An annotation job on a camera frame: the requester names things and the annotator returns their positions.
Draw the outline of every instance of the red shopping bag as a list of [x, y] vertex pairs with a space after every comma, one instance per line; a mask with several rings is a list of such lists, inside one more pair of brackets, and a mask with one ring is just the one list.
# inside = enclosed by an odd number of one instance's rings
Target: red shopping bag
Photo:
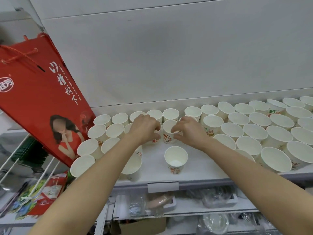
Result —
[[94, 113], [50, 38], [0, 47], [0, 108], [71, 166]]

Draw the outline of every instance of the woman's long dark hair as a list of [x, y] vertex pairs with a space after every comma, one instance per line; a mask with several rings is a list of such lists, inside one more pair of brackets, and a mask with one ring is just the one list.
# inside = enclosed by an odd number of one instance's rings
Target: woman's long dark hair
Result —
[[57, 144], [60, 144], [60, 142], [62, 141], [62, 134], [53, 130], [53, 121], [55, 121], [56, 119], [64, 120], [65, 121], [65, 128], [67, 130], [74, 131], [75, 133], [79, 132], [79, 130], [76, 129], [76, 126], [74, 125], [74, 123], [72, 121], [70, 121], [68, 118], [64, 118], [60, 115], [52, 115], [50, 117], [50, 127], [51, 127], [51, 130], [53, 132], [53, 137], [56, 140]]

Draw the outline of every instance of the hand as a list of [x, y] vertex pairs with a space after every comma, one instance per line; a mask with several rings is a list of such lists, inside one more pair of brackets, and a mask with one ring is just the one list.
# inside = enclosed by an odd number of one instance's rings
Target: hand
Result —
[[66, 137], [65, 133], [62, 134], [62, 139], [64, 142], [67, 142], [67, 137]]
[[177, 130], [182, 131], [183, 135], [175, 134], [174, 138], [195, 149], [203, 151], [209, 143], [210, 137], [206, 134], [204, 127], [191, 117], [182, 117], [171, 132]]
[[161, 136], [154, 133], [155, 130], [160, 129], [161, 124], [155, 118], [141, 114], [135, 118], [128, 134], [137, 141], [138, 145], [143, 145], [153, 139], [160, 139]]

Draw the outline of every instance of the brand logo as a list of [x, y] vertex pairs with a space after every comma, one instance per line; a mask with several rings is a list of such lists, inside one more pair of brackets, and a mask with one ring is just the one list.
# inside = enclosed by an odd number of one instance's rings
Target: brand logo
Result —
[[10, 77], [0, 78], [0, 92], [7, 92], [11, 90], [13, 88], [13, 85], [14, 85], [14, 82]]

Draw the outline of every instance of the person's left hand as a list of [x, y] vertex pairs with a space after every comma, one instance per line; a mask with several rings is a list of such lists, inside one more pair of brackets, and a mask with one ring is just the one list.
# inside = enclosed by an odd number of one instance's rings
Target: person's left hand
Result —
[[136, 140], [138, 145], [143, 145], [153, 139], [160, 139], [161, 136], [154, 133], [155, 130], [160, 129], [161, 123], [155, 118], [150, 117], [150, 115], [141, 114], [135, 118], [128, 134]]

